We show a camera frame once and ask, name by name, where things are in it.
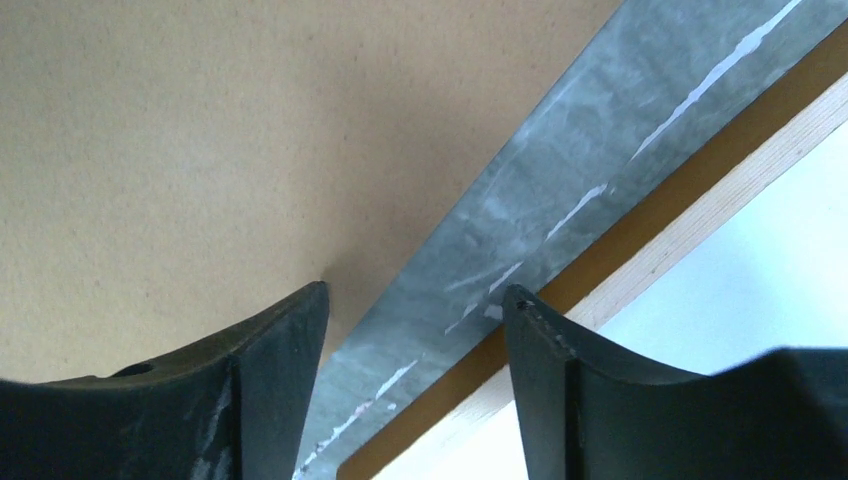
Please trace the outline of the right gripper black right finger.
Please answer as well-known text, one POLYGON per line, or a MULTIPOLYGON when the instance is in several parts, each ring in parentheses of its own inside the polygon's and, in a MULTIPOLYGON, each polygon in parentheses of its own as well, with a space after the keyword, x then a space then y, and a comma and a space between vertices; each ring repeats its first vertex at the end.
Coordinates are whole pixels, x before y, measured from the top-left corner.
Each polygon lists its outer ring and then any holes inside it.
POLYGON ((843 479, 847 353, 778 348, 715 375, 642 356, 505 290, 532 479, 843 479))

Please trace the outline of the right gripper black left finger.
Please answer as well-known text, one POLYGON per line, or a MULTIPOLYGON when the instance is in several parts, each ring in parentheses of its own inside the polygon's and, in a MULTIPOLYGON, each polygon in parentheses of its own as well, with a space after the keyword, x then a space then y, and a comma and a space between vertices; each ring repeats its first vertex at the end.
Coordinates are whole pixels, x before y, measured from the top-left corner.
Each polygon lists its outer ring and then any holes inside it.
POLYGON ((329 317, 309 283, 109 377, 1 384, 5 479, 288 479, 329 317))

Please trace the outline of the wooden picture frame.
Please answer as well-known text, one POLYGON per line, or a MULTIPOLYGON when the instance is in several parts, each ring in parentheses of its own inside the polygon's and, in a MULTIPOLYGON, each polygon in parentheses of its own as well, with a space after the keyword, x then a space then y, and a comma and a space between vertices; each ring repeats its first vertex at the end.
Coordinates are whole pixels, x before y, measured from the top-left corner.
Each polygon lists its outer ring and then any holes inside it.
MULTIPOLYGON (((837 27, 545 285, 555 309, 597 328, 636 299, 847 119, 847 28, 837 27)), ((371 479, 400 456, 445 457, 510 401, 495 329, 339 469, 371 479)))

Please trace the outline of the brown backing board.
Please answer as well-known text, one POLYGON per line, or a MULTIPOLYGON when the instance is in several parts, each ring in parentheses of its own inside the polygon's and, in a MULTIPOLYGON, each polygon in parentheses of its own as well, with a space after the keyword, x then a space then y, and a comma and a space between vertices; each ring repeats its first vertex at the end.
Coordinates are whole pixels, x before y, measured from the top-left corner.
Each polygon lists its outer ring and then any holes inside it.
POLYGON ((329 282, 334 350, 614 1, 5 1, 1 374, 329 282))

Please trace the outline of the plant photo print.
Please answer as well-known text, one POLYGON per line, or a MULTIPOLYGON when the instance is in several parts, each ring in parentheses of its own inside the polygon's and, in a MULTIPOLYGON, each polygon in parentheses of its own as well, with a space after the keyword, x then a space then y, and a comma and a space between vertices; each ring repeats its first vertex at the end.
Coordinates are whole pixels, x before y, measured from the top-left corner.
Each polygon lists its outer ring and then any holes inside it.
MULTIPOLYGON (((847 130, 839 127, 602 328, 712 374, 777 346, 847 343, 847 130)), ((498 371, 380 472, 523 479, 510 372, 498 371)))

